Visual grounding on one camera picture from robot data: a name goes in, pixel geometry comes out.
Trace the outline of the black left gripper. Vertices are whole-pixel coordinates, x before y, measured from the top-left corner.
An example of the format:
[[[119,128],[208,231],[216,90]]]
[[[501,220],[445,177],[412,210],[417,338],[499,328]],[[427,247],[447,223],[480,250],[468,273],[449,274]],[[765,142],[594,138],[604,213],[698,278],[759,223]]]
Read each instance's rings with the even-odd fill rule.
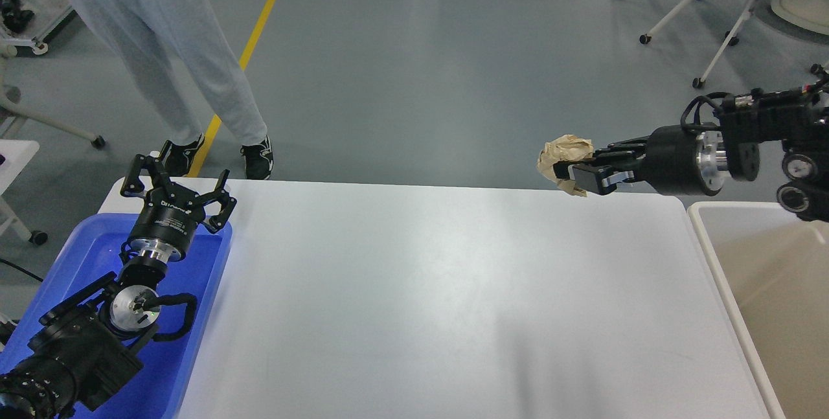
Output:
[[[141,176],[149,177],[153,188],[147,189]],[[169,261],[180,262],[187,256],[198,225],[204,225],[215,235],[227,224],[237,200],[226,189],[230,175],[224,169],[210,192],[198,194],[181,188],[170,192],[170,176],[158,157],[136,154],[122,180],[120,194],[125,198],[144,198],[144,204],[136,224],[127,238],[130,250],[139,251],[152,242],[163,243],[169,248]],[[208,215],[209,205],[218,203],[218,212]]]

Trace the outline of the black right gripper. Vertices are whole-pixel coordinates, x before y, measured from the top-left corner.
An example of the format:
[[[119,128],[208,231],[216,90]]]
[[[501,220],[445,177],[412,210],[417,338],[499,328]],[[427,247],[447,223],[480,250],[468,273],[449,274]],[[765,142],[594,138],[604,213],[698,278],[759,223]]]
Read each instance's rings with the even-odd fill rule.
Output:
[[[715,196],[733,179],[752,182],[759,173],[757,142],[729,142],[713,127],[701,131],[671,125],[649,137],[611,142],[593,152],[590,162],[554,164],[558,187],[570,195],[608,195],[620,183],[648,183],[667,196]],[[635,173],[612,165],[638,164]]]

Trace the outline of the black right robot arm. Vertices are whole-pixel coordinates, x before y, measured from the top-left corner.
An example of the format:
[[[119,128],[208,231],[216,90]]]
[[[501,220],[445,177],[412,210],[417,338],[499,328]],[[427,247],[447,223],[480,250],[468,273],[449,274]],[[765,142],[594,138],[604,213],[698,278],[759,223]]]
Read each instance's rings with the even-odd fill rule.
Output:
[[[827,70],[812,70],[818,80],[793,89],[699,95],[679,124],[600,150],[561,136],[542,149],[537,170],[580,197],[639,182],[666,196],[715,196],[728,178],[754,181],[759,144],[779,142],[787,183],[777,189],[778,204],[802,221],[827,221]]]

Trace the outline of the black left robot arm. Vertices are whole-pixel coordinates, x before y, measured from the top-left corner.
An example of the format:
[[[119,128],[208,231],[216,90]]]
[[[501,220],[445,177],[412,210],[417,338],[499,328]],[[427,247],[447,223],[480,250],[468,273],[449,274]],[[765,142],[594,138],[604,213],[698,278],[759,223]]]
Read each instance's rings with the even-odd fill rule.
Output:
[[[149,342],[186,336],[198,316],[198,296],[161,295],[171,262],[187,255],[200,225],[219,233],[236,198],[225,169],[210,192],[174,182],[159,157],[136,155],[120,194],[143,201],[122,243],[122,269],[86,284],[39,319],[29,357],[2,374],[3,418],[70,418],[75,404],[95,410],[143,368]]]

